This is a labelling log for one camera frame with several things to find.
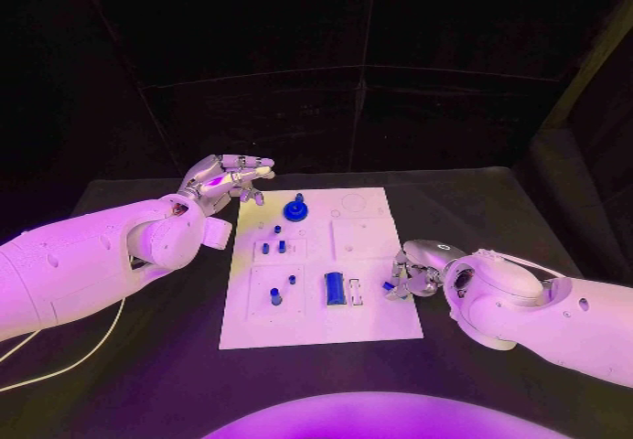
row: white board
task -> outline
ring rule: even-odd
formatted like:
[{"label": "white board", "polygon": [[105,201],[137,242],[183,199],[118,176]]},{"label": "white board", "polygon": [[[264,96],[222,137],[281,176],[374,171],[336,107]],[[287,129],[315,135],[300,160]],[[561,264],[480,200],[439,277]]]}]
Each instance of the white board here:
[{"label": "white board", "polygon": [[[382,187],[302,193],[309,215],[300,222],[283,214],[297,191],[266,192],[261,207],[240,205],[221,349],[423,338],[411,297],[384,297],[400,239]],[[280,241],[286,253],[279,252]],[[330,272],[343,274],[346,305],[328,305]],[[279,306],[271,288],[283,297]]]}]

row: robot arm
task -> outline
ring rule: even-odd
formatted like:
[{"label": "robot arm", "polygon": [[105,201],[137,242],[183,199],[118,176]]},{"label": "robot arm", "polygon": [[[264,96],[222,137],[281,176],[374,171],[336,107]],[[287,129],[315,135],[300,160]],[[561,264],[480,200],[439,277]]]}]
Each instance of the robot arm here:
[{"label": "robot arm", "polygon": [[[499,350],[519,343],[552,363],[633,387],[632,288],[564,277],[492,251],[466,255],[437,241],[407,242],[400,263],[395,281],[411,278],[388,298],[430,295],[443,285],[450,316],[479,343]],[[521,265],[557,277],[539,281]]]},{"label": "robot arm", "polygon": [[176,194],[59,221],[0,246],[0,340],[68,323],[136,293],[192,261],[201,244],[224,249],[232,226],[208,218],[253,187],[273,161],[211,155]]}]

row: table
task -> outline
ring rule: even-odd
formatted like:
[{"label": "table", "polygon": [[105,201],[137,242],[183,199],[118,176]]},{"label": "table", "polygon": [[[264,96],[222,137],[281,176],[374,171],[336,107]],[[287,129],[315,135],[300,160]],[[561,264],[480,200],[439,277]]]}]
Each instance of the table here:
[{"label": "table", "polygon": [[[385,187],[401,241],[495,249],[580,276],[512,172],[485,169],[286,175],[263,190]],[[157,198],[178,179],[94,181],[74,215]],[[219,218],[234,224],[237,200]],[[443,294],[415,298],[424,339],[218,349],[232,238],[136,293],[116,331],[71,372],[0,394],[2,437],[198,438],[303,397],[401,391],[475,403],[574,437],[630,437],[633,390],[544,361],[518,346],[479,345]],[[0,366],[2,384],[62,369],[93,349],[118,305],[48,329]],[[0,345],[6,352],[16,337]]]}]

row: robotic hand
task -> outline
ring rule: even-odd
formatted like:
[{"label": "robotic hand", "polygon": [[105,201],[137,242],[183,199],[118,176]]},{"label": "robotic hand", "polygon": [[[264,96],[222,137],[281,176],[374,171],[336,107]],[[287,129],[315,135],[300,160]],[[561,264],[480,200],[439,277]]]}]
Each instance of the robotic hand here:
[{"label": "robotic hand", "polygon": [[[539,281],[521,265],[554,279]],[[390,299],[430,296],[443,286],[450,317],[489,348],[509,350],[519,343],[552,363],[633,387],[633,288],[423,240],[405,242],[395,256],[392,284]]]},{"label": "robotic hand", "polygon": [[176,194],[67,219],[0,246],[0,341],[71,322],[136,293],[192,261],[201,244],[224,249],[232,226],[214,215],[231,196],[258,205],[268,158],[211,155]]}]

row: dark background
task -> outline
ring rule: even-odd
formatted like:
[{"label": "dark background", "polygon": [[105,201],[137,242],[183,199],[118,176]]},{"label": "dark background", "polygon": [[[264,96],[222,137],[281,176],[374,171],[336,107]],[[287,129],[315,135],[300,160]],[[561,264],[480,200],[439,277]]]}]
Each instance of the dark background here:
[{"label": "dark background", "polygon": [[[614,5],[5,2],[0,239],[94,178],[212,153],[280,173],[511,166]],[[591,109],[578,125],[599,150]]]}]

